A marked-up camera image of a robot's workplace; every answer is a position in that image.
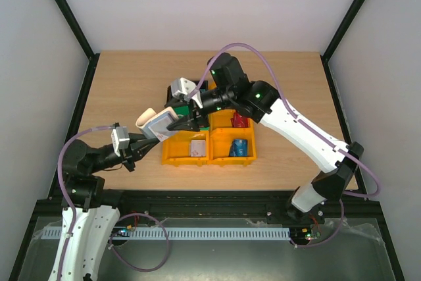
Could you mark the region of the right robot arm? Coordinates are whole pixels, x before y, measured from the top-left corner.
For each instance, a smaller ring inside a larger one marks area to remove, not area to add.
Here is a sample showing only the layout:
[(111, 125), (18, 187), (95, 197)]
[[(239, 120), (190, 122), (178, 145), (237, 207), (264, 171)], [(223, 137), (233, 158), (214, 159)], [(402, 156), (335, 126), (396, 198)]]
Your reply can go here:
[(223, 53), (208, 63), (215, 88), (201, 92), (200, 84), (178, 78), (170, 85), (171, 99), (186, 103), (188, 115), (168, 127), (171, 131), (199, 131), (207, 125), (208, 116), (225, 109), (279, 133), (310, 157), (320, 169), (308, 184), (299, 186), (286, 205), (288, 218), (303, 222), (310, 211), (325, 201), (338, 201), (357, 169), (363, 147), (357, 142), (348, 145), (329, 135), (301, 115), (268, 82), (250, 81), (238, 59)]

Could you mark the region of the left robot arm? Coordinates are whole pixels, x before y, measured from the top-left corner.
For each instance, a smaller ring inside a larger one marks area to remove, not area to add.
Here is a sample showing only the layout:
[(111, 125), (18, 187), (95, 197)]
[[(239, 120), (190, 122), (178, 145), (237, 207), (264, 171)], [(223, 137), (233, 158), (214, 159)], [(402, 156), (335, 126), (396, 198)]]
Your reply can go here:
[(133, 171), (156, 144), (123, 127), (111, 130), (110, 144), (89, 146), (76, 134), (62, 148), (57, 178), (63, 194), (59, 246), (50, 280), (97, 280), (112, 230), (120, 218), (121, 192), (105, 190), (99, 171), (120, 165)]

